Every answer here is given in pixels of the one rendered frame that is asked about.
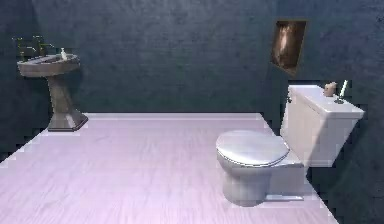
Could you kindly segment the white toilet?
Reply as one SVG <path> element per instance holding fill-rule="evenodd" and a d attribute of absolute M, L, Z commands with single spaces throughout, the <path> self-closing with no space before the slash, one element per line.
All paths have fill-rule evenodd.
<path fill-rule="evenodd" d="M 225 175 L 224 197 L 244 207 L 302 200 L 307 171 L 332 166 L 364 114 L 317 85 L 289 86 L 278 135 L 248 129 L 218 136 L 215 148 Z"/>

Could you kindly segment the white candle on black holder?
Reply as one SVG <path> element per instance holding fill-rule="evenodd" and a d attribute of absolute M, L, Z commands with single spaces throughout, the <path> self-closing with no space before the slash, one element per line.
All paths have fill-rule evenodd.
<path fill-rule="evenodd" d="M 334 100 L 335 103 L 337 103 L 337 104 L 343 104 L 344 103 L 344 96 L 345 96 L 346 88 L 348 86 L 348 82 L 349 82 L 348 80 L 344 80 L 342 88 L 340 90 L 340 93 L 339 93 L 337 99 Z"/>

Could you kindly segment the dark green sink faucet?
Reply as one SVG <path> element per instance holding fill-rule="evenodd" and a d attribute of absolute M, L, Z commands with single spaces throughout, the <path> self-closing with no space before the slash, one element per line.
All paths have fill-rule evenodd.
<path fill-rule="evenodd" d="M 18 59 L 23 62 L 36 57 L 45 57 L 48 48 L 54 48 L 54 45 L 46 43 L 41 35 L 34 35 L 31 39 L 13 37 L 12 40 L 17 47 Z"/>

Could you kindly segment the grey pedestal sink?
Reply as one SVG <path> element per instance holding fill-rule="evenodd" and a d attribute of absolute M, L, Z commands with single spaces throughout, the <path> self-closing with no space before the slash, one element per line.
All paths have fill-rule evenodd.
<path fill-rule="evenodd" d="M 80 59 L 77 55 L 68 54 L 65 58 L 60 54 L 39 56 L 18 61 L 17 66 L 23 77 L 43 77 L 47 80 L 53 109 L 48 131 L 73 132 L 79 130 L 88 121 L 88 117 L 73 106 L 69 91 L 61 79 L 61 75 L 80 67 Z"/>

